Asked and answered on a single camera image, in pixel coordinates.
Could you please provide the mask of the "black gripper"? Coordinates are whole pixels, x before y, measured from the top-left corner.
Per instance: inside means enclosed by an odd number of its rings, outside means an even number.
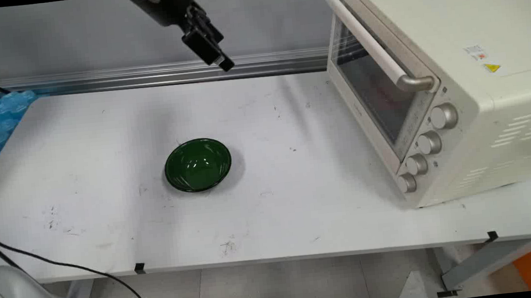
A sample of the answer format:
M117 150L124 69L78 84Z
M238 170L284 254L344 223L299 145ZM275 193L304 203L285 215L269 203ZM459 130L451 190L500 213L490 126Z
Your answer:
M193 0L131 0L161 26L182 26L182 42L207 65L230 71L234 61L220 42L224 35L211 23L206 11Z

